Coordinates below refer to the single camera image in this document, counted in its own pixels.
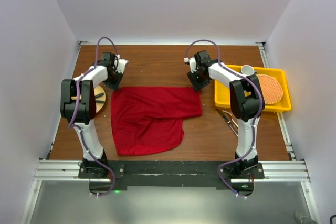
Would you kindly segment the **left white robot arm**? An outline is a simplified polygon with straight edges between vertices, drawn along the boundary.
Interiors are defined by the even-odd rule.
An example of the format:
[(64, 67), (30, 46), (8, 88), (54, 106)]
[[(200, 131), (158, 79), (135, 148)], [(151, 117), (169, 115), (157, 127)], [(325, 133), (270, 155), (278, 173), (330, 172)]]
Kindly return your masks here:
[(97, 114), (94, 90), (101, 83), (117, 90), (128, 63), (120, 55), (104, 52), (101, 60), (84, 73), (61, 82), (61, 117), (67, 120), (69, 128), (75, 130), (83, 149), (83, 158), (94, 161), (90, 171), (97, 178), (108, 174), (109, 165), (99, 160), (104, 157), (104, 149), (98, 140), (94, 123)]

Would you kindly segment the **red cloth napkin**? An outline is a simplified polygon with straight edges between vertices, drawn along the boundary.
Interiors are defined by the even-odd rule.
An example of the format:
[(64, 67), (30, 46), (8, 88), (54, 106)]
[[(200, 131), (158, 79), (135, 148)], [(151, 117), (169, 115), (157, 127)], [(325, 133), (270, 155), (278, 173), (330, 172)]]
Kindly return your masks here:
[(111, 97), (111, 128), (120, 156), (151, 155), (178, 147), (183, 121), (202, 115), (191, 87), (123, 87)]

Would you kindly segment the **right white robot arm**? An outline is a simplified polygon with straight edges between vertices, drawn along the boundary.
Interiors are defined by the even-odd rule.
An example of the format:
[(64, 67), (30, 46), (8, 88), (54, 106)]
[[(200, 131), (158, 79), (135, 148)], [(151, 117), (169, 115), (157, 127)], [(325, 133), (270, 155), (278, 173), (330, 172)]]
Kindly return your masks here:
[(241, 160), (234, 165), (234, 173), (239, 178), (246, 178), (253, 171), (248, 161), (257, 157), (257, 125), (265, 107), (257, 76), (244, 75), (221, 61), (212, 60), (205, 50), (197, 52), (192, 58), (185, 57), (184, 63), (190, 67), (187, 76), (195, 91), (209, 85), (212, 80), (229, 88), (230, 109), (238, 120), (235, 155)]

